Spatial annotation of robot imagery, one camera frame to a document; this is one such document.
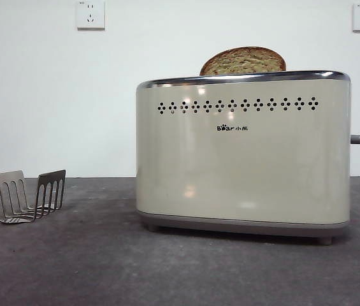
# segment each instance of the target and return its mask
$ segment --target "bread slice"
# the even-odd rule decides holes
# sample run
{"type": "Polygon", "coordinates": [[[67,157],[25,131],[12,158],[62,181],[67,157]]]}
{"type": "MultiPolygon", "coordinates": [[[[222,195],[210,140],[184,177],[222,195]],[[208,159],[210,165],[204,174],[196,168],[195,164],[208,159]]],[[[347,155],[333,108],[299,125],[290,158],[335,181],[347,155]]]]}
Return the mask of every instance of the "bread slice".
{"type": "Polygon", "coordinates": [[[205,63],[199,75],[235,75],[255,72],[285,71],[279,54],[263,47],[240,47],[223,51],[205,63]]]}

